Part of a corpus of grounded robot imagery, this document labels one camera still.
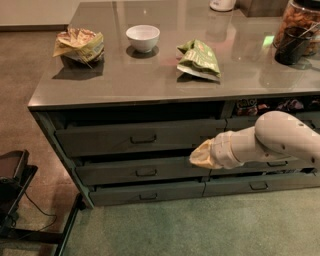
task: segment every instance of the drawer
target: drawer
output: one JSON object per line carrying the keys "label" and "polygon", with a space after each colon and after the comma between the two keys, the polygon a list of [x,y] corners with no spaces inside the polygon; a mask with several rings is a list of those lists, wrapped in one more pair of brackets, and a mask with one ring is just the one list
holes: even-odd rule
{"label": "drawer", "polygon": [[87,163],[76,168],[84,185],[209,177],[210,170],[190,164],[188,157]]}
{"label": "drawer", "polygon": [[294,161],[276,161],[276,162],[248,162],[241,167],[234,169],[213,169],[210,172],[211,176],[230,175],[230,174],[243,174],[252,172],[275,172],[281,170],[299,170],[303,168],[312,168],[312,166],[302,160]]}
{"label": "drawer", "polygon": [[234,116],[233,118],[226,119],[227,130],[239,131],[242,129],[249,128],[256,124],[259,116]]}
{"label": "drawer", "polygon": [[206,182],[204,196],[219,196],[320,186],[317,173],[261,175],[242,178],[221,178]]}
{"label": "drawer", "polygon": [[68,157],[79,157],[195,148],[224,127],[224,120],[201,119],[69,127],[55,135]]}
{"label": "drawer", "polygon": [[296,117],[311,128],[320,129],[320,111],[297,113]]}
{"label": "drawer", "polygon": [[98,188],[89,195],[95,206],[148,203],[163,200],[199,198],[202,197],[204,186],[204,182],[185,181],[144,186]]}

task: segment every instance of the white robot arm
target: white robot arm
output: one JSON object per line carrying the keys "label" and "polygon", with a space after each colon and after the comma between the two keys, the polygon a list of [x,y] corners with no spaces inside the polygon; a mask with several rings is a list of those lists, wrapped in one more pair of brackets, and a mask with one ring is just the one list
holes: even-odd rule
{"label": "white robot arm", "polygon": [[194,165],[209,169],[232,169],[246,162],[301,159],[320,170],[320,135],[299,119],[270,111],[255,126],[220,133],[190,155]]}

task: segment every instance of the gray countertop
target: gray countertop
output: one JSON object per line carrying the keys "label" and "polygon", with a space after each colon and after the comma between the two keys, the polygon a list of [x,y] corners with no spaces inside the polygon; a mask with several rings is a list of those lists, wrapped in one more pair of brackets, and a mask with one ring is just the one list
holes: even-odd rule
{"label": "gray countertop", "polygon": [[[320,53],[284,66],[274,60],[281,17],[247,18],[215,12],[208,1],[81,3],[70,25],[102,32],[104,62],[93,69],[52,58],[30,102],[31,110],[146,102],[232,100],[320,94]],[[126,30],[150,24],[161,31],[156,48],[137,54]],[[215,52],[220,83],[177,70],[177,45],[199,39]]]}

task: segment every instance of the white bowl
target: white bowl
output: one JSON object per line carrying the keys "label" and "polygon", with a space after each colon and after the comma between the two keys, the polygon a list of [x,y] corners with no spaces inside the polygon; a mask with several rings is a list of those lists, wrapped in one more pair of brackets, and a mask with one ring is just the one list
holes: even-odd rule
{"label": "white bowl", "polygon": [[138,25],[127,30],[126,35],[131,46],[138,52],[150,52],[156,46],[160,30],[149,25]]}

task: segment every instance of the drawer handle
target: drawer handle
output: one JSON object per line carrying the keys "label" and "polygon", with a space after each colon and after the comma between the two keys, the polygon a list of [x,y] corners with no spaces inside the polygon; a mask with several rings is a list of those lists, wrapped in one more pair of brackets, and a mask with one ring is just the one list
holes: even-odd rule
{"label": "drawer handle", "polygon": [[288,162],[285,161],[284,163],[273,163],[273,164],[267,162],[267,165],[268,165],[269,167],[280,167],[280,166],[287,166],[287,165],[288,165]]}
{"label": "drawer handle", "polygon": [[157,198],[158,198],[158,193],[154,193],[154,195],[146,196],[146,197],[144,197],[144,196],[142,196],[142,195],[139,195],[139,199],[140,199],[141,201],[155,200],[155,199],[157,199]]}
{"label": "drawer handle", "polygon": [[267,184],[267,182],[264,182],[264,187],[263,188],[255,188],[254,186],[252,186],[251,183],[249,183],[251,190],[253,191],[261,191],[261,190],[268,190],[269,186]]}
{"label": "drawer handle", "polygon": [[140,174],[139,170],[136,170],[136,176],[137,177],[151,177],[151,176],[157,176],[157,175],[158,175],[158,170],[157,169],[154,169],[153,171],[148,172],[148,173],[144,173],[144,174]]}
{"label": "drawer handle", "polygon": [[157,140],[157,135],[153,135],[153,137],[149,140],[134,140],[133,137],[130,137],[130,142],[132,144],[146,144],[146,143],[153,143]]}

